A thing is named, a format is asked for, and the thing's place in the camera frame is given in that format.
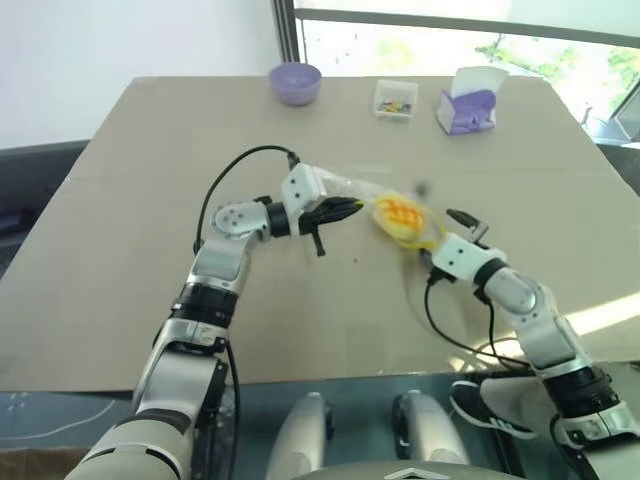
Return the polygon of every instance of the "table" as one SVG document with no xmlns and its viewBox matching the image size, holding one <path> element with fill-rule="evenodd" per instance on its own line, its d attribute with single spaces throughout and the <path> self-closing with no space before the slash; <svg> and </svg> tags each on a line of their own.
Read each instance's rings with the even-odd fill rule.
<svg viewBox="0 0 640 480">
<path fill-rule="evenodd" d="M 445 135 L 434 111 L 450 80 L 413 79 L 416 116 L 395 124 L 371 113 L 375 78 L 327 78 L 304 108 L 279 104 L 263 78 L 136 79 L 0 281 L 0 389 L 131 389 L 188 272 L 208 184 L 264 143 L 400 192 L 427 180 L 437 213 L 485 220 L 486 243 L 579 312 L 594 357 L 639 358 L 637 197 L 540 79 L 505 82 L 493 131 Z M 282 154 L 261 153 L 212 205 L 278 197 L 285 174 Z M 450 371 L 468 358 L 420 323 L 425 269 L 366 214 L 321 233 L 324 258 L 310 238 L 256 248 L 231 329 L 242 382 Z M 469 288 L 433 295 L 446 332 L 486 340 Z"/>
</svg>

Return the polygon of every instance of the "person's foot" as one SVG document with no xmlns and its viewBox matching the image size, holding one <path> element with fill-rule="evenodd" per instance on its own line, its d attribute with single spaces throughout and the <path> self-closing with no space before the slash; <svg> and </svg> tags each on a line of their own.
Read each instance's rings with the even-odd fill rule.
<svg viewBox="0 0 640 480">
<path fill-rule="evenodd" d="M 477 427 L 502 430 L 524 440 L 538 436 L 536 432 L 508 422 L 493 413 L 482 399 L 480 385 L 477 383 L 468 380 L 453 382 L 449 399 L 458 415 Z"/>
</svg>

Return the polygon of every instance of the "purple tissue box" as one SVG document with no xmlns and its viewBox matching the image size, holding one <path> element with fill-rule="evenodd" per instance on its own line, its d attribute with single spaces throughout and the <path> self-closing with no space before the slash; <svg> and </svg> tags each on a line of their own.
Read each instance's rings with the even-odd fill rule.
<svg viewBox="0 0 640 480">
<path fill-rule="evenodd" d="M 481 132 L 496 126 L 496 95 L 491 90 L 460 95 L 451 98 L 448 90 L 442 90 L 438 121 L 449 135 Z"/>
</svg>

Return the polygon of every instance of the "white tissue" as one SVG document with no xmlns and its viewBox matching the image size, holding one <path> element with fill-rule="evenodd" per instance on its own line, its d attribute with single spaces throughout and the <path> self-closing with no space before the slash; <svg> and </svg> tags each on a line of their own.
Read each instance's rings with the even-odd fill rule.
<svg viewBox="0 0 640 480">
<path fill-rule="evenodd" d="M 508 72 L 495 67 L 459 68 L 451 83 L 451 98 L 479 90 L 491 90 L 496 93 L 507 76 Z"/>
</svg>

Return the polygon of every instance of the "white wall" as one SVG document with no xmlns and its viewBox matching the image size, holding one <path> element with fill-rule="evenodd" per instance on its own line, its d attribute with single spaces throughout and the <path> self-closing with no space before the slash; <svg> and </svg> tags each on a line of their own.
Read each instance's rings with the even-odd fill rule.
<svg viewBox="0 0 640 480">
<path fill-rule="evenodd" d="M 493 20 L 640 37 L 638 0 L 297 0 L 296 5 Z"/>
<path fill-rule="evenodd" d="M 90 138 L 143 75 L 263 75 L 269 0 L 0 0 L 0 149 Z"/>
</svg>

